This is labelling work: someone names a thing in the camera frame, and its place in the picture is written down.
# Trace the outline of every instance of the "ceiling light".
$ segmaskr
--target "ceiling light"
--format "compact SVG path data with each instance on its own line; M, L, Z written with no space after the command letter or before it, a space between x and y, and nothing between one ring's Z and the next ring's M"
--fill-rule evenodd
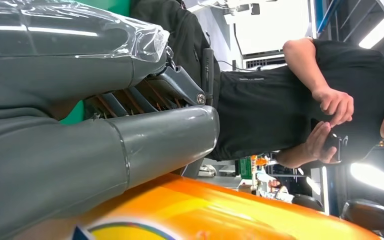
M365 49L371 49L380 40L384 38L384 19L379 22L363 40L361 40L359 46Z
M320 195L322 190L320 189L319 185L315 183L311 178L306 177L305 180L307 181L308 185L310 185L311 189L315 192L315 194Z
M330 215L329 209L329 191L328 191L328 170L326 167L321 168L321 182L323 183L323 204L324 204L324 213Z
M367 164L353 163L351 175L357 180L372 187L384 190L384 172Z

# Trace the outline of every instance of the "orange machine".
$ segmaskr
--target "orange machine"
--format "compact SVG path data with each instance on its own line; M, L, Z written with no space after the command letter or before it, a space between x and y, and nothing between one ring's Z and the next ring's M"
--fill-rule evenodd
M282 201L164 175L79 217L53 219L14 240L378 240L372 232Z

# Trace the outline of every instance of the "green board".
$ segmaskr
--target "green board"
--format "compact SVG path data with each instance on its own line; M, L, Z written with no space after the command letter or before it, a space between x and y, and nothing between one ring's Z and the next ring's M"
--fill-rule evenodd
M108 10L115 14L129 16L130 0L79 0L79 3L86 4L95 8ZM70 114L61 120L62 124L77 124L83 121L85 115L84 103L80 101Z
M239 173L242 179L252 179L253 172L251 168L251 157L242 158L239 160Z

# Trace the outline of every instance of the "man's hand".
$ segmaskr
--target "man's hand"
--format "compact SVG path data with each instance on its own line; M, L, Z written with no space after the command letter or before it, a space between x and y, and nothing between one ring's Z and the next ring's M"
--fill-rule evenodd
M333 146L327 151L323 150L323 145L325 144L331 129L331 124L329 122L320 121L315 126L304 144L304 150L309 158L318 159L325 164L337 163L337 160L334 159L334 155L337 152L336 147Z
M312 97L320 103L325 114L334 115L330 120L331 128L353 120L354 99L347 93L325 86L315 89Z

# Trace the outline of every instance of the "bolt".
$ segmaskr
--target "bolt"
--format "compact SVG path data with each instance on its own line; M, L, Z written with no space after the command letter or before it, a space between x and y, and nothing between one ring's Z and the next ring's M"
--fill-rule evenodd
M205 101L206 101L205 95L202 93L198 94L198 103L205 104Z

